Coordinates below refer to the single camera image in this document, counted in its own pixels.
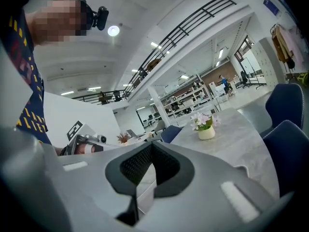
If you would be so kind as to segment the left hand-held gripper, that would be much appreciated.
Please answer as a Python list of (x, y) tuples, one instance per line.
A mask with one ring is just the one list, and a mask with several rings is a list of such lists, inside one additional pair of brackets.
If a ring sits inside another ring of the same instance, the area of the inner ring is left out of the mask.
[(119, 148), (120, 145), (112, 145), (107, 143), (107, 138), (96, 133), (87, 124), (77, 121), (67, 132), (69, 140), (66, 146), (66, 155), (78, 154), (79, 146), (84, 146), (83, 154), (102, 152)]

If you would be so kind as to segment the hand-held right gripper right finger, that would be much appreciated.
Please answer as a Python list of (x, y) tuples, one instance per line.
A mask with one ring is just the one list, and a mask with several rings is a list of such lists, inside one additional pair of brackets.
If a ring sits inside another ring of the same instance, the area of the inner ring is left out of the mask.
[(274, 232), (291, 201), (290, 192), (274, 199), (258, 182), (224, 160), (167, 144), (187, 157), (195, 173), (180, 194), (156, 198), (139, 222), (145, 232)]

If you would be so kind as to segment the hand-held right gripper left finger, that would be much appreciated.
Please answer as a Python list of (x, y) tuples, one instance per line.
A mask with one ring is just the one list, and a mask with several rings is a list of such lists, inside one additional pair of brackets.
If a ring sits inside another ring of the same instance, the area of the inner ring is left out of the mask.
[(148, 146), (58, 157), (51, 145), (43, 144), (42, 225), (53, 232), (151, 232), (151, 218), (139, 220), (136, 186), (119, 166), (107, 167)]

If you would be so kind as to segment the person's left hand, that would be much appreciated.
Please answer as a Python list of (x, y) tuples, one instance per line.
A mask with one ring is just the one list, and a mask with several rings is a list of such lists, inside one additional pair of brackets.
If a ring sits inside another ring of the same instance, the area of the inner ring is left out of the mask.
[(74, 154), (89, 154), (95, 152), (95, 146), (91, 144), (77, 145)]

